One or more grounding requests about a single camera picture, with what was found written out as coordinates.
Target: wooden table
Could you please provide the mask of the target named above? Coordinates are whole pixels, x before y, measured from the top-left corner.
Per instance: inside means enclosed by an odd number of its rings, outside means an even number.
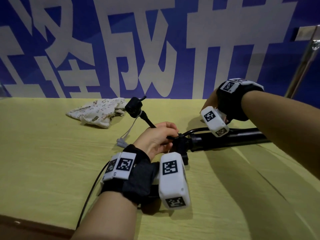
[[[65,115],[88,101],[0,100],[2,225],[70,237],[97,174],[121,151],[116,139],[134,120],[126,114],[115,118],[109,129],[100,129]],[[143,109],[153,123],[171,121],[185,132],[205,126],[199,116],[203,103],[147,99]],[[230,124],[253,126],[250,121]],[[138,119],[127,142],[134,142],[146,128]],[[161,206],[151,215],[139,210],[136,239],[320,239],[320,181],[275,145],[188,155],[192,206],[176,211]]]

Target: metal pole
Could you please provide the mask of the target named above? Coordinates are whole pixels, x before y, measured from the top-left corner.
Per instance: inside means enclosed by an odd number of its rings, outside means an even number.
[[[303,78],[306,76],[306,73],[308,72],[311,63],[314,61],[315,57],[317,56],[317,53],[320,48],[320,25],[314,26],[314,27],[301,27],[299,29],[296,41],[305,40],[306,38],[308,39],[311,38],[311,40],[306,47],[306,50],[301,59],[301,63],[298,66],[294,74],[294,77],[289,85],[289,88],[285,94],[286,98],[292,99],[294,95],[297,93],[298,88]]]

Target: black pipe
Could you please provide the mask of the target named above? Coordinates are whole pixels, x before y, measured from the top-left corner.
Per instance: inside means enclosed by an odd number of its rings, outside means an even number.
[[[200,133],[191,134],[190,138],[191,152],[270,142],[258,128],[230,129],[230,132],[223,137],[215,137],[212,133]]]

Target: black fabric glove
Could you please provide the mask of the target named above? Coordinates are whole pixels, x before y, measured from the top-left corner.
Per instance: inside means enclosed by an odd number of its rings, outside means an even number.
[[[105,191],[120,192],[130,201],[140,204],[150,194],[151,185],[159,171],[160,163],[151,163],[148,155],[134,145],[128,145],[123,151],[136,153],[134,167],[128,180],[113,178],[105,181],[101,193]]]
[[[250,91],[262,91],[263,87],[255,82],[252,84],[242,84],[248,81],[244,79],[232,79],[223,82],[217,89],[218,110],[226,114],[228,121],[232,119],[247,121],[248,117],[243,112],[241,107],[242,97]]]

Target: black cable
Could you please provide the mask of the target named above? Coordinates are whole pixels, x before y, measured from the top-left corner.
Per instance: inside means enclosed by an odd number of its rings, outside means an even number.
[[[108,164],[109,164],[109,162],[107,162],[106,165],[103,167],[103,169],[100,171],[98,177],[96,178],[96,180],[94,181],[94,183],[93,183],[93,185],[92,185],[92,188],[91,188],[90,193],[89,193],[89,195],[88,195],[88,197],[87,197],[87,200],[85,201],[85,203],[84,203],[84,205],[83,205],[83,208],[82,208],[82,211],[81,211],[81,214],[80,214],[80,217],[79,217],[77,226],[75,227],[76,229],[80,226],[80,222],[81,222],[81,219],[82,219],[82,215],[83,215],[83,213],[85,212],[86,206],[87,206],[88,201],[89,201],[89,199],[90,199],[90,197],[91,197],[91,194],[92,194],[92,192],[93,192],[93,190],[94,190],[94,187],[96,186],[97,181],[99,180],[100,175],[102,174],[103,170],[108,166]]]

